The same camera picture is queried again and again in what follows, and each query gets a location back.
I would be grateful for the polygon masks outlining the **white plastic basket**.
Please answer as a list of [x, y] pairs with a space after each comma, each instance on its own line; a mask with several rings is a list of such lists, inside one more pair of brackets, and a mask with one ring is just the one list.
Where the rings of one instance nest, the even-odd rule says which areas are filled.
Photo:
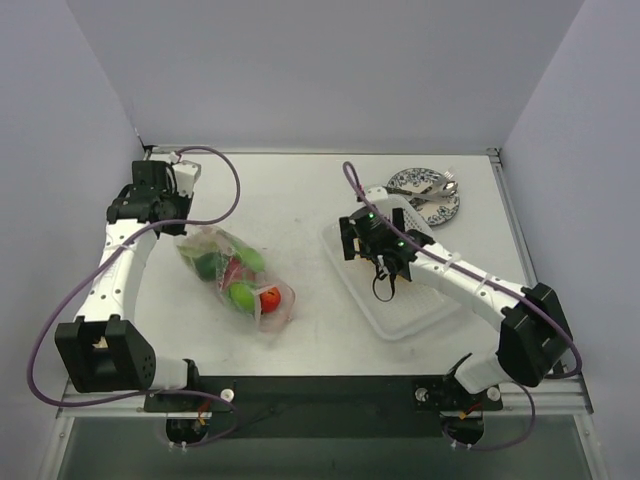
[[359, 256], [344, 258], [340, 224], [320, 229], [320, 243], [342, 284], [375, 331], [386, 341], [417, 334], [458, 313], [458, 303], [437, 290], [396, 274], [376, 274], [376, 264]]

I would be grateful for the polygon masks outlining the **clear zip top bag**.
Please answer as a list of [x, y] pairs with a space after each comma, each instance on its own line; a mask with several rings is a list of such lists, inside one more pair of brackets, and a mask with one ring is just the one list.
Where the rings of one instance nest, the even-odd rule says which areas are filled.
[[[210, 288], [221, 304], [254, 322], [265, 333], [281, 331], [291, 320], [296, 300], [294, 290], [270, 268], [262, 253], [240, 238], [216, 226], [190, 226], [174, 245], [187, 268]], [[229, 298], [232, 283], [247, 284], [255, 297], [253, 314], [238, 309]], [[277, 287], [279, 308], [261, 312], [259, 294]]]

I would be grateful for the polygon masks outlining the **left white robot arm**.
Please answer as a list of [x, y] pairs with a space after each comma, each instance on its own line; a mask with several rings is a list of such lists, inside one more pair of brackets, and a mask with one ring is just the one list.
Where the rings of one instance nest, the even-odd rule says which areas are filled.
[[161, 234], [185, 234], [181, 222], [200, 173], [192, 162], [136, 161], [131, 184], [108, 207], [102, 257], [116, 259], [92, 282], [75, 319], [54, 334], [78, 392], [167, 390], [179, 410], [201, 403], [203, 386], [189, 377], [189, 362], [157, 354], [134, 324], [148, 257]]

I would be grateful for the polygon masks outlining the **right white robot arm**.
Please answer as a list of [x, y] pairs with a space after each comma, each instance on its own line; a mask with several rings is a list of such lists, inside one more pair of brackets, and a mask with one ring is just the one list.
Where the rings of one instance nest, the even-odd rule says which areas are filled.
[[499, 335], [490, 352], [465, 355], [450, 371], [443, 394], [464, 408], [496, 384], [536, 387], [554, 378], [553, 368], [575, 351], [556, 292], [538, 283], [526, 287], [501, 280], [448, 251], [433, 236], [407, 230], [400, 209], [386, 219], [361, 208], [339, 220], [346, 260], [370, 261], [380, 279], [401, 277], [431, 287], [471, 310]]

